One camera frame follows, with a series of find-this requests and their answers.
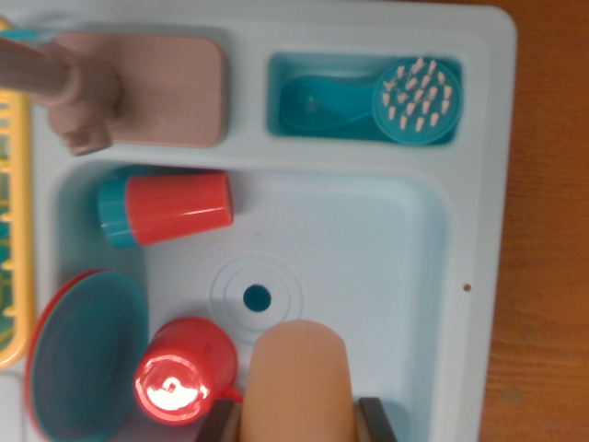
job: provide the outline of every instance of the drain hole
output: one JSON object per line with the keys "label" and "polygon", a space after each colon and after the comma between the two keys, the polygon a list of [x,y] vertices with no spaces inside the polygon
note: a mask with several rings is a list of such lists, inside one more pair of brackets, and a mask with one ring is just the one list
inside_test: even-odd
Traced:
{"label": "drain hole", "polygon": [[271,303],[270,292],[263,285],[251,285],[243,292],[243,303],[251,311],[264,311]]}

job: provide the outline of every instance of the teal cup rim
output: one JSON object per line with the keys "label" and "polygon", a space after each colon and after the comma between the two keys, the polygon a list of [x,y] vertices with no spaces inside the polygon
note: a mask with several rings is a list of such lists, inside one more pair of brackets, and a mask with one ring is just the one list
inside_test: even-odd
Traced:
{"label": "teal cup rim", "polygon": [[128,179],[108,179],[98,191],[98,216],[104,235],[112,247],[127,249],[139,244],[133,236],[126,207]]}

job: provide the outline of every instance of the sink drain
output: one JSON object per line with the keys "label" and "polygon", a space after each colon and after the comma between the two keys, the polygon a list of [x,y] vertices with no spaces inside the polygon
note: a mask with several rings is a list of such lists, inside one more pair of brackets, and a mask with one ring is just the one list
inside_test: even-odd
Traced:
{"label": "sink drain", "polygon": [[239,341],[255,343],[271,326],[300,317],[303,297],[293,271],[269,255],[228,263],[211,291],[215,321]]}

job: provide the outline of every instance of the toy faucet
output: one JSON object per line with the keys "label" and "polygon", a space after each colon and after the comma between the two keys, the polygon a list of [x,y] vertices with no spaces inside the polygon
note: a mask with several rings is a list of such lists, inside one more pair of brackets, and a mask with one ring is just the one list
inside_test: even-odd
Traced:
{"label": "toy faucet", "polygon": [[113,142],[210,147],[225,135],[225,57],[210,40],[65,32],[0,38],[0,87],[27,92],[79,156]]}

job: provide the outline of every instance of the brush handle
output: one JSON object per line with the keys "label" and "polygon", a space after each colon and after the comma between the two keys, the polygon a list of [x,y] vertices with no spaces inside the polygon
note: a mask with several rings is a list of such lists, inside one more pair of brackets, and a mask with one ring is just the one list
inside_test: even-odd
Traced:
{"label": "brush handle", "polygon": [[375,86],[355,87],[335,78],[302,76],[283,89],[281,118],[302,131],[335,129],[373,112]]}

